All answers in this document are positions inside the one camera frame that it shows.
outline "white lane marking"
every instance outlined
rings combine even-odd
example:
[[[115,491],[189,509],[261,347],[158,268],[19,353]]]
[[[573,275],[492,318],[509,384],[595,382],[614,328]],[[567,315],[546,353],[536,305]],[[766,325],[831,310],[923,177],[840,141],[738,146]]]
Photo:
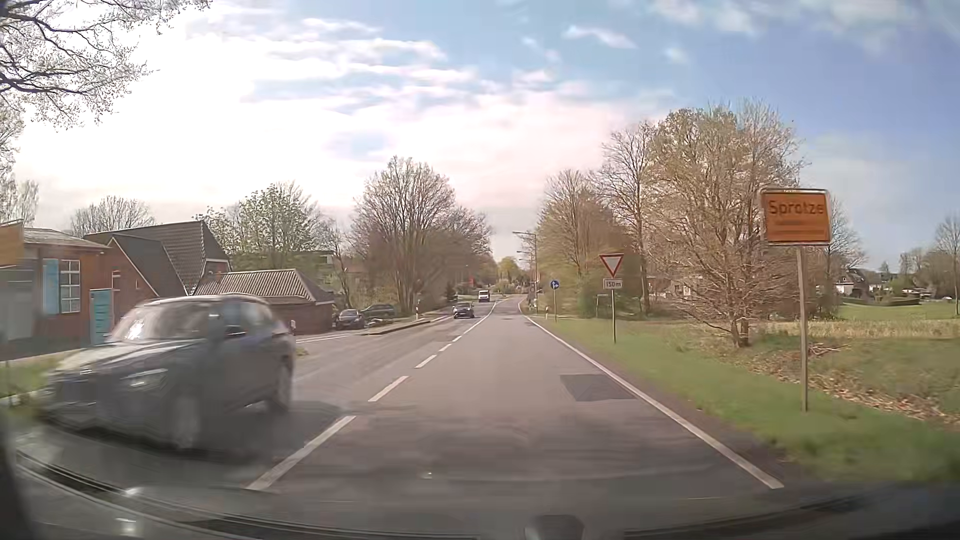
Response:
[[[380,398],[386,396],[391,390],[393,390],[394,388],[396,388],[397,386],[399,386],[399,384],[400,384],[401,382],[404,382],[404,381],[407,380],[407,379],[410,379],[410,376],[409,376],[409,375],[402,375],[402,376],[398,377],[395,381],[391,382],[390,384],[387,384],[387,387],[386,387],[386,388],[384,388],[383,390],[380,390],[379,392],[377,392],[375,396],[373,396],[372,398],[368,399],[367,401],[370,402],[370,403],[374,403],[374,402],[380,401]]]
[[[633,385],[630,384],[629,382],[626,382],[625,380],[621,379],[620,376],[618,376],[618,375],[617,375],[616,373],[614,373],[613,371],[607,369],[607,368],[606,368],[603,364],[601,364],[600,362],[598,362],[598,361],[594,360],[593,358],[591,358],[591,357],[589,357],[589,356],[581,353],[581,352],[580,352],[579,350],[577,350],[574,346],[572,346],[572,345],[570,345],[569,343],[567,343],[567,342],[563,341],[562,339],[560,339],[560,337],[558,337],[557,335],[555,335],[552,331],[549,331],[549,330],[547,330],[546,328],[542,327],[539,323],[537,323],[537,321],[534,321],[533,319],[531,319],[530,317],[527,317],[526,315],[524,315],[524,317],[526,317],[527,320],[530,321],[531,323],[537,325],[537,328],[541,329],[542,331],[545,331],[548,335],[550,335],[551,337],[553,337],[553,338],[556,339],[557,341],[560,341],[561,343],[563,343],[563,344],[567,347],[567,349],[569,349],[570,351],[573,351],[574,353],[576,353],[577,355],[579,355],[579,356],[580,356],[581,358],[583,358],[584,360],[586,360],[586,361],[590,362],[591,364],[593,364],[594,366],[596,366],[597,369],[599,369],[600,371],[606,373],[607,376],[610,377],[611,379],[616,380],[617,382],[619,382],[621,386],[623,386],[624,388],[626,388],[627,390],[629,390],[630,392],[632,392],[634,395],[636,395],[637,397],[639,397],[641,400],[647,402],[647,403],[650,404],[650,405],[653,405],[653,406],[656,407],[660,412],[662,412],[663,414],[665,414],[665,415],[667,415],[668,417],[670,417],[671,420],[673,420],[673,421],[676,422],[677,424],[680,424],[685,430],[693,433],[693,434],[696,435],[700,440],[702,440],[702,441],[704,441],[705,443],[709,444],[715,451],[719,452],[723,457],[725,457],[726,459],[729,459],[730,461],[732,461],[733,463],[735,463],[738,467],[740,467],[740,468],[743,469],[744,471],[750,473],[754,478],[756,478],[756,479],[760,480],[761,482],[763,482],[764,484],[766,484],[766,486],[769,487],[770,489],[780,489],[780,488],[783,487],[783,482],[779,481],[778,479],[775,479],[774,477],[768,475],[767,473],[764,473],[762,470],[760,470],[759,467],[757,467],[756,465],[754,465],[754,464],[751,463],[750,461],[747,461],[742,455],[734,452],[734,451],[731,450],[730,447],[728,447],[727,445],[725,445],[725,444],[723,444],[722,442],[714,439],[714,438],[713,438],[712,436],[710,436],[706,431],[703,431],[703,430],[701,430],[700,428],[697,428],[696,426],[694,426],[693,424],[691,424],[688,420],[686,420],[683,416],[681,416],[681,415],[677,414],[676,412],[674,412],[674,411],[673,411],[671,408],[669,408],[668,406],[666,406],[666,405],[658,402],[657,400],[653,399],[652,397],[650,397],[649,395],[645,394],[644,392],[641,392],[636,386],[633,386]]]
[[[280,461],[276,467],[264,473],[260,478],[254,480],[253,483],[247,486],[247,489],[252,489],[254,491],[262,491],[267,489],[271,486],[271,484],[285,475],[287,471],[292,469],[294,465],[300,463],[300,461],[310,455],[311,452],[317,450],[317,447],[326,442],[326,440],[336,434],[337,431],[342,430],[344,426],[352,422],[354,418],[356,418],[356,416],[353,415],[341,417],[340,420],[334,422],[333,425],[324,430],[323,433],[317,435],[317,437],[312,441],[306,443],[306,446],[297,450],[293,454],[290,454],[289,457],[283,461]]]
[[[342,339],[344,337],[351,337],[353,334],[345,333],[343,335],[334,335],[331,337],[305,337],[304,339],[298,339],[297,343],[310,343],[312,341],[326,341],[327,339]]]
[[[414,369],[420,369],[421,367],[425,366],[430,360],[432,360],[432,359],[434,359],[434,358],[436,358],[436,357],[437,357],[437,355],[430,355],[430,356],[428,356],[428,357],[426,358],[426,360],[424,360],[423,362],[415,365],[415,366],[414,366]]]

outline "road edge line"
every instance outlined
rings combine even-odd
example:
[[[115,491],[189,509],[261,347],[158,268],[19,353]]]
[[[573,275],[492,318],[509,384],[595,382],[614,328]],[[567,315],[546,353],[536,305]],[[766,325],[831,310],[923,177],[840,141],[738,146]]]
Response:
[[[673,420],[673,421],[676,422],[677,424],[680,424],[685,430],[693,433],[697,438],[699,438],[700,440],[704,441],[705,443],[707,443],[708,445],[710,445],[715,451],[717,451],[718,453],[720,453],[720,455],[722,455],[722,456],[725,457],[726,459],[729,459],[729,460],[732,461],[735,465],[737,465],[738,467],[740,467],[741,469],[743,469],[743,470],[746,471],[747,473],[750,473],[751,476],[753,476],[755,479],[757,479],[757,480],[761,481],[762,483],[764,483],[764,484],[765,484],[767,487],[769,487],[770,489],[780,489],[780,488],[783,487],[783,482],[781,482],[781,481],[779,481],[778,479],[774,478],[772,475],[764,472],[764,471],[761,470],[759,467],[757,467],[756,465],[754,465],[753,463],[751,463],[750,461],[748,461],[745,457],[743,457],[742,455],[734,452],[729,446],[727,446],[727,445],[723,444],[722,442],[718,441],[717,439],[713,438],[713,436],[710,435],[709,433],[707,433],[706,431],[703,431],[703,430],[701,430],[700,428],[697,428],[697,427],[694,426],[689,420],[685,419],[683,416],[681,416],[681,415],[677,414],[676,412],[674,412],[673,409],[671,409],[670,407],[668,407],[668,406],[660,403],[659,401],[655,400],[654,398],[652,398],[651,396],[649,396],[648,394],[646,394],[645,392],[643,392],[643,391],[640,390],[639,388],[633,386],[633,385],[630,384],[629,382],[626,382],[623,378],[621,378],[620,376],[618,376],[616,373],[614,373],[613,371],[611,371],[610,369],[608,369],[606,366],[604,366],[604,365],[601,364],[600,362],[598,362],[598,361],[594,360],[593,358],[587,356],[586,354],[582,353],[579,349],[577,349],[577,348],[574,347],[573,345],[570,345],[570,344],[567,343],[566,341],[563,341],[560,337],[558,337],[558,336],[557,336],[556,334],[554,334],[552,331],[547,330],[546,328],[544,328],[543,326],[541,326],[540,323],[538,323],[537,321],[534,321],[534,320],[531,319],[529,316],[527,316],[526,313],[523,313],[523,316],[526,317],[526,319],[527,319],[528,321],[530,321],[531,323],[533,323],[534,325],[536,325],[537,328],[541,329],[542,331],[545,331],[545,332],[547,333],[547,335],[549,335],[550,337],[553,337],[553,338],[556,339],[557,341],[561,342],[562,344],[564,344],[564,346],[567,347],[567,349],[573,351],[574,353],[576,353],[577,355],[579,355],[579,356],[580,356],[581,358],[583,358],[584,360],[586,360],[586,361],[590,362],[591,364],[593,364],[597,369],[599,369],[600,371],[602,371],[602,372],[604,372],[605,374],[607,374],[607,376],[610,377],[611,379],[617,381],[621,386],[623,386],[624,388],[626,388],[627,390],[629,390],[631,393],[633,393],[634,395],[636,395],[637,397],[639,397],[641,400],[643,400],[643,401],[647,402],[648,404],[652,405],[653,407],[655,407],[657,410],[659,410],[660,412],[662,412],[663,414],[665,414],[667,417],[669,417],[671,420]]]

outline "tiled roof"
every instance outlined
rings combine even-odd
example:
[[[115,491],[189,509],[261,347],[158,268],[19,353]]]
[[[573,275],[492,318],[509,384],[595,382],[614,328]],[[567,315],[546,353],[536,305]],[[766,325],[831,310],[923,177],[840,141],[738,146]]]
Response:
[[[293,298],[303,302],[333,302],[333,293],[321,289],[300,270],[253,270],[207,276],[194,294],[241,292],[259,296],[275,304],[290,304]]]
[[[115,233],[113,241],[160,298],[184,296],[183,283],[159,240]]]
[[[34,227],[23,228],[23,242],[25,244],[44,244],[48,246],[72,246],[89,249],[104,248],[102,244],[84,240],[77,236],[71,236],[67,233],[61,233],[53,229],[37,229]]]
[[[84,238],[107,244],[110,242],[110,238],[117,233],[163,242],[163,247],[166,248],[170,261],[177,269],[177,274],[188,293],[200,280],[206,259],[227,259],[227,254],[224,253],[223,248],[220,247],[220,244],[203,221],[165,223],[123,231],[92,233],[87,234]]]

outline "window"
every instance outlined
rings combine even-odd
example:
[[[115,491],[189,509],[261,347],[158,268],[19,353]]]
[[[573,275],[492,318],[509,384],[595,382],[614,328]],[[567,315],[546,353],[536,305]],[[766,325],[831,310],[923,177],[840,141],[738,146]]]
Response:
[[[60,313],[80,312],[80,262],[60,261]]]

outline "blue sky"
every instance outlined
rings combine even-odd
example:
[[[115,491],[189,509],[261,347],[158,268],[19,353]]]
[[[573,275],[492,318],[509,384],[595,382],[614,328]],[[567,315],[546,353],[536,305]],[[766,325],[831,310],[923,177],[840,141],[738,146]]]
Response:
[[[214,0],[137,37],[158,71],[102,125],[29,126],[17,172],[54,227],[107,193],[175,221],[273,179],[346,222],[399,153],[488,213],[500,258],[545,177],[596,166],[610,130],[755,98],[794,124],[804,182],[843,200],[871,264],[895,264],[960,210],[958,21],[950,0]]]

